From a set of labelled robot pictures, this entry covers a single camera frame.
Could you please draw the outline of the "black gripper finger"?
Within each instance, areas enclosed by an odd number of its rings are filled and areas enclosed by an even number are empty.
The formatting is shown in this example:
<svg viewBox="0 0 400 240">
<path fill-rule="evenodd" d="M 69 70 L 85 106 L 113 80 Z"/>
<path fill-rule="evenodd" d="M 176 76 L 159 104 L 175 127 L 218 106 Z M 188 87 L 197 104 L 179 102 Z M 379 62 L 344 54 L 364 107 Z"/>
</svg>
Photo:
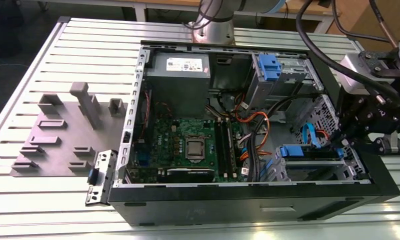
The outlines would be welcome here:
<svg viewBox="0 0 400 240">
<path fill-rule="evenodd" d="M 343 140 L 355 137 L 359 128 L 358 113 L 364 105 L 363 96 L 342 96 L 338 100 L 338 129 L 332 133 L 332 144 L 343 145 Z"/>
<path fill-rule="evenodd" d="M 343 146 L 350 146 L 358 152 L 366 152 L 374 155 L 400 155 L 400 139 L 399 134 L 386 134 L 378 137 L 375 141 L 370 139 L 343 139 L 340 141 Z"/>
</svg>

